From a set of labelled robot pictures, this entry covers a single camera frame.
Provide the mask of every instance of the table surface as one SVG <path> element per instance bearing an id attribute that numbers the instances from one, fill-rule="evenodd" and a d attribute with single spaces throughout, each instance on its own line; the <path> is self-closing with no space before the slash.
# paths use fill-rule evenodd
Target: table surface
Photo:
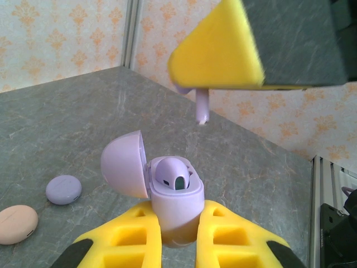
<path id="1" fill-rule="evenodd" d="M 25 204 L 39 216 L 31 237 L 0 246 L 0 267 L 50 267 L 79 235 L 140 202 L 100 172 L 103 148 L 135 130 L 148 160 L 189 159 L 206 199 L 283 237 L 306 263 L 311 164 L 215 113 L 204 127 L 194 116 L 193 102 L 124 67 L 0 94 L 0 210 Z M 61 174 L 82 183 L 73 204 L 46 199 Z M 164 247 L 163 267 L 193 267 L 195 247 Z"/>

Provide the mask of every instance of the lavender round case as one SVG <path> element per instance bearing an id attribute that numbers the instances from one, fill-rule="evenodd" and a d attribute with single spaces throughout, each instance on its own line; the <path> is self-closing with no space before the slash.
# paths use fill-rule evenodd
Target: lavender round case
<path id="1" fill-rule="evenodd" d="M 203 183 L 189 160 L 163 156 L 147 163 L 141 132 L 135 131 L 104 149 L 101 169 L 115 191 L 151 199 L 164 245 L 178 248 L 196 241 L 205 197 Z"/>
<path id="2" fill-rule="evenodd" d="M 67 205 L 75 201 L 82 192 L 80 181 L 70 175 L 52 179 L 46 187 L 46 196 L 56 205 Z"/>

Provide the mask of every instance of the wallpaper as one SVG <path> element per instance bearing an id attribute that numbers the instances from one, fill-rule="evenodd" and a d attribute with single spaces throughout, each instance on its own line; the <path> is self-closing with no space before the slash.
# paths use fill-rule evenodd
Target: wallpaper
<path id="1" fill-rule="evenodd" d="M 144 0 L 132 69 L 172 90 L 167 60 L 217 0 Z M 193 92 L 188 96 L 194 101 Z M 211 109 L 311 160 L 357 171 L 357 83 L 289 92 L 210 91 Z"/>
<path id="2" fill-rule="evenodd" d="M 127 0 L 0 0 L 0 92 L 120 65 Z"/>

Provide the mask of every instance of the open case lid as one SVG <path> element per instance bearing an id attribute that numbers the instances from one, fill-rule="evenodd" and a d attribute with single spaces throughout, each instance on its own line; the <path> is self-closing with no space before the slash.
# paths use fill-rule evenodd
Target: open case lid
<path id="1" fill-rule="evenodd" d="M 146 156 L 141 131 L 116 138 L 103 150 L 100 168 L 115 191 L 148 198 L 145 185 Z"/>

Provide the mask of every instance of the wall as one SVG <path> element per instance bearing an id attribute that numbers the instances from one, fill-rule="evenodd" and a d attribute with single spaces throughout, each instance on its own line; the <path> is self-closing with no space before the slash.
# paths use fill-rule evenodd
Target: wall
<path id="1" fill-rule="evenodd" d="M 174 90 L 166 63 L 217 0 L 144 0 L 132 69 Z M 357 171 L 357 83 L 305 92 L 212 90 L 211 108 L 307 159 L 321 155 Z"/>
<path id="2" fill-rule="evenodd" d="M 0 92 L 120 65 L 127 0 L 0 0 Z"/>

